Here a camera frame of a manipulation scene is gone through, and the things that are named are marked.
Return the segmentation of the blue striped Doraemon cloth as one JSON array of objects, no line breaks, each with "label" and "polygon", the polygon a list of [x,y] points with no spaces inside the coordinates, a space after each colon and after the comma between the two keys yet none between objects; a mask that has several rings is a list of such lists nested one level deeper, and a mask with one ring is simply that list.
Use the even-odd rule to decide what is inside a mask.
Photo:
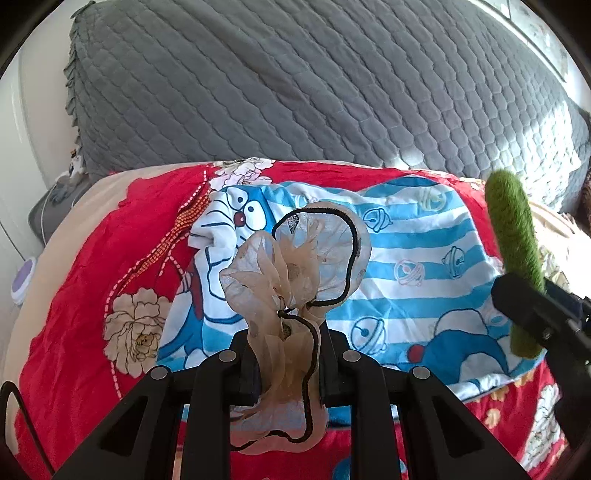
[{"label": "blue striped Doraemon cloth", "polygon": [[164,323],[158,363],[195,367],[245,329],[219,275],[257,232],[301,242],[320,226],[320,298],[339,294],[352,235],[338,208],[362,229],[368,262],[353,270],[356,290],[329,308],[325,323],[353,350],[395,370],[426,367],[463,400],[539,365],[539,357],[511,351],[509,320],[491,298],[501,266],[486,253],[467,205],[453,188],[422,176],[361,192],[297,182],[216,186],[190,228],[195,254]]}]

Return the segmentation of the beige organza scrunchie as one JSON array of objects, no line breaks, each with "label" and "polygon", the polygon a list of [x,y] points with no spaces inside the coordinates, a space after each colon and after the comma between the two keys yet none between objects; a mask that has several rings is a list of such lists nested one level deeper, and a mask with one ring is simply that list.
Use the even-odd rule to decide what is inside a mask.
[{"label": "beige organza scrunchie", "polygon": [[221,271],[225,300],[247,323],[262,377],[256,404],[242,408],[230,428],[233,450],[300,453],[322,439],[321,329],[329,311],[359,288],[371,251],[358,215],[317,202],[252,234]]}]

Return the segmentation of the framed wall picture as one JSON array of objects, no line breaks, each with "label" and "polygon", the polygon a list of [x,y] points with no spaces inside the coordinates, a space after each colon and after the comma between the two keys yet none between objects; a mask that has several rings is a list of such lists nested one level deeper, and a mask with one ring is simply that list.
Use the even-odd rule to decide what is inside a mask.
[{"label": "framed wall picture", "polygon": [[518,0],[483,0],[480,4],[520,35],[562,83],[568,80],[570,55],[552,29],[530,7]]}]

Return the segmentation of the grey quilted headboard cover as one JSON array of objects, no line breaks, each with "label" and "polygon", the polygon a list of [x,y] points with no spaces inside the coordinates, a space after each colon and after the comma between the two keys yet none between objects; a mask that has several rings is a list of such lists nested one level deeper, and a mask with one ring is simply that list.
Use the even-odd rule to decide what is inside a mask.
[{"label": "grey quilted headboard cover", "polygon": [[469,1],[103,1],[73,16],[67,112],[90,177],[263,157],[507,169],[573,212],[590,121]]}]

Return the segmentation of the purple white round device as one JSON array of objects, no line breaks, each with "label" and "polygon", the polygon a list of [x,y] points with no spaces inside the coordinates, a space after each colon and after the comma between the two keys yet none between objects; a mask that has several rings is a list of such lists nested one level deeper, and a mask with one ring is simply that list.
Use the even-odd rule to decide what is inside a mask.
[{"label": "purple white round device", "polygon": [[16,273],[11,284],[10,295],[13,303],[21,306],[26,298],[37,265],[35,257],[28,258]]}]

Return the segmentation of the red floral bedspread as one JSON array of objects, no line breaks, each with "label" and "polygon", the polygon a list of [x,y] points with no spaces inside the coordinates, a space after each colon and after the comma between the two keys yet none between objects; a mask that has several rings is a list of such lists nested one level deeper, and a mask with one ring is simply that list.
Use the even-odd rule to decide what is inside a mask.
[{"label": "red floral bedspread", "polygon": [[[249,159],[149,167],[95,184],[63,220],[40,256],[10,340],[5,368],[57,470],[155,362],[118,367],[104,353],[105,318],[122,340],[129,327],[161,326],[195,250],[188,220],[207,194],[230,185],[294,180],[360,191],[410,174],[454,188],[466,203],[487,254],[500,256],[487,218],[484,183],[427,170],[363,168],[332,162]],[[544,479],[567,447],[553,415],[559,389],[545,362],[467,406],[497,440]],[[349,429],[329,430],[301,454],[231,454],[232,479],[349,479]]]}]

